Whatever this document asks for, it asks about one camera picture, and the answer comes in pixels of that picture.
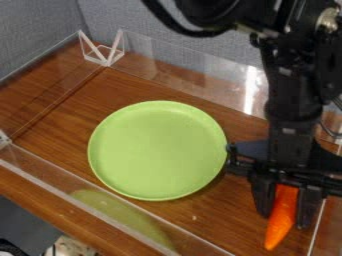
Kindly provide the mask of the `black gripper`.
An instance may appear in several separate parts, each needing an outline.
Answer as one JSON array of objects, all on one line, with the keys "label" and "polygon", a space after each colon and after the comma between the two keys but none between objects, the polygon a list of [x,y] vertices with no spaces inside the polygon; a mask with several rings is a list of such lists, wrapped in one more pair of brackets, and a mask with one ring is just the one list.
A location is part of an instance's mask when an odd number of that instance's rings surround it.
[{"label": "black gripper", "polygon": [[265,140],[229,143],[229,171],[246,177],[252,185],[256,209],[269,218],[277,185],[300,188],[296,225],[308,229],[326,196],[342,197],[342,156],[329,152],[316,139],[322,121],[298,123],[294,133],[270,126]]}]

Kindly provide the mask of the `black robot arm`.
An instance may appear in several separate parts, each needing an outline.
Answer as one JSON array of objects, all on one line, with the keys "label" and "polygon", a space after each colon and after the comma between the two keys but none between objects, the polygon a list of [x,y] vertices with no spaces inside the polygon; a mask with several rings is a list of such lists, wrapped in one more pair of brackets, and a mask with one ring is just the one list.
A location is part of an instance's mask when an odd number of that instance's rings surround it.
[{"label": "black robot arm", "polygon": [[337,0],[174,0],[198,28],[174,19],[159,0],[142,0],[173,31],[195,38],[230,30],[250,35],[269,82],[269,138],[229,143],[229,171],[249,179],[258,213],[276,209],[276,187],[300,189],[296,225],[308,228],[324,199],[342,196],[342,157],[316,139],[324,107],[342,96],[342,5]]}]

